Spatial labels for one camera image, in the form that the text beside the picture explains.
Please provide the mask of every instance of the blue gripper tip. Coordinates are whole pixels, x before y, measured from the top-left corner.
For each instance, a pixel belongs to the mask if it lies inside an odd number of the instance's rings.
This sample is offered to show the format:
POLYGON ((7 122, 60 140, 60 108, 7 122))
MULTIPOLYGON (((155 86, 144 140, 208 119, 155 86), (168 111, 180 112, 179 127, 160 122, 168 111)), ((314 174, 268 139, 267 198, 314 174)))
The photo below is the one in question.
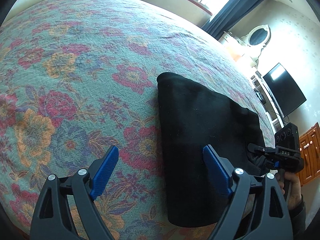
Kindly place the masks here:
POLYGON ((205 146, 203 148, 203 160, 208 169, 208 176, 214 188, 226 197, 230 197, 233 193, 231 190, 230 176, 226 171, 220 157, 213 148, 205 146))
POLYGON ((98 196, 102 195, 110 176, 118 162, 119 151, 118 148, 113 146, 107 157, 104 159, 96 175, 92 179, 92 189, 90 197, 95 200, 98 196))

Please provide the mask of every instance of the wooden cabinet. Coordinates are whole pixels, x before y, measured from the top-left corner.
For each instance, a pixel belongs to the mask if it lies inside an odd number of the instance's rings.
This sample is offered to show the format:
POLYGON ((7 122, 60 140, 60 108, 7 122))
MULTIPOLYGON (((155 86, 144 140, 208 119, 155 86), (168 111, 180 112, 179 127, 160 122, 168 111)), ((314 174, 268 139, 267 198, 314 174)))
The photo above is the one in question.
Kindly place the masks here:
POLYGON ((304 169, 298 173, 301 186, 320 175, 319 133, 319 124, 316 123, 299 138, 300 153, 304 159, 304 169))

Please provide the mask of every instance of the folded black clothing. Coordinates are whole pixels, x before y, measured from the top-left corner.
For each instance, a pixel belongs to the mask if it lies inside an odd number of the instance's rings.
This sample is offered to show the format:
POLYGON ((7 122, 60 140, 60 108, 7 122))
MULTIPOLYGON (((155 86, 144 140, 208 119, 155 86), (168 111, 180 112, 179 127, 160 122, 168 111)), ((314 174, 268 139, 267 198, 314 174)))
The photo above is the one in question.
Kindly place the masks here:
POLYGON ((181 227, 216 223, 228 200, 209 182, 203 147, 211 144, 251 175, 267 173, 264 157, 247 151, 249 143, 265 147, 259 117, 175 73, 162 73, 157 82, 168 220, 181 227))

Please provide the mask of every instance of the flat screen tv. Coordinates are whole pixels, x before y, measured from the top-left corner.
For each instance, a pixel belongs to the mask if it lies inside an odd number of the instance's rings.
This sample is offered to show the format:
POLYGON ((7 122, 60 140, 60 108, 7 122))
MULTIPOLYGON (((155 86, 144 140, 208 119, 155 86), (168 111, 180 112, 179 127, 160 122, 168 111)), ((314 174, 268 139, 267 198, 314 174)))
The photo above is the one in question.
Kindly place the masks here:
POLYGON ((275 97, 284 117, 306 101, 299 86, 280 63, 271 69, 263 79, 275 97))

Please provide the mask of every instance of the dark blue curtain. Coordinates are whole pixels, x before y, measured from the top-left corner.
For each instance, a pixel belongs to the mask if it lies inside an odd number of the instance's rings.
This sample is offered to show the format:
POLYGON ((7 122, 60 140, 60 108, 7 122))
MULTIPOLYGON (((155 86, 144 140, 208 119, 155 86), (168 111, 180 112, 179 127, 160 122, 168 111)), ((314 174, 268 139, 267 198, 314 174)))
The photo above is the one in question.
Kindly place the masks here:
POLYGON ((214 18, 209 19, 202 29, 216 40, 244 16, 256 8, 263 0, 229 0, 214 18))

